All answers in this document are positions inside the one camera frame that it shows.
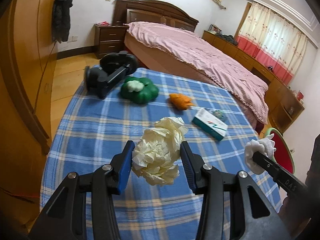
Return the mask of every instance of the orange object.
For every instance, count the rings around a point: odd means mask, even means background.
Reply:
[[[179,110],[187,110],[189,106],[194,106],[191,103],[191,98],[182,94],[170,94],[170,101]]]

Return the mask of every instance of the curtain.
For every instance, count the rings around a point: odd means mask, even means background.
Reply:
[[[307,47],[307,37],[271,9],[253,3],[236,40],[239,48],[288,84],[298,70]]]

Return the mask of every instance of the pink blanket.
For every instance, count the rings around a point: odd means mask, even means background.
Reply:
[[[203,71],[249,107],[257,120],[268,123],[268,106],[264,101],[267,84],[236,60],[186,30],[149,22],[132,22],[128,26],[129,34],[137,41]]]

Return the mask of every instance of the green pumpkin-shaped object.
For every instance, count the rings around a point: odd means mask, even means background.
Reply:
[[[120,93],[123,98],[136,104],[146,104],[158,96],[159,90],[148,78],[128,77],[124,80]]]

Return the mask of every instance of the cream crumpled paper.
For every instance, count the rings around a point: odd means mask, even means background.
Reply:
[[[180,144],[188,128],[181,117],[164,117],[146,129],[132,152],[132,171],[154,186],[172,185],[179,176],[173,163],[180,158]]]

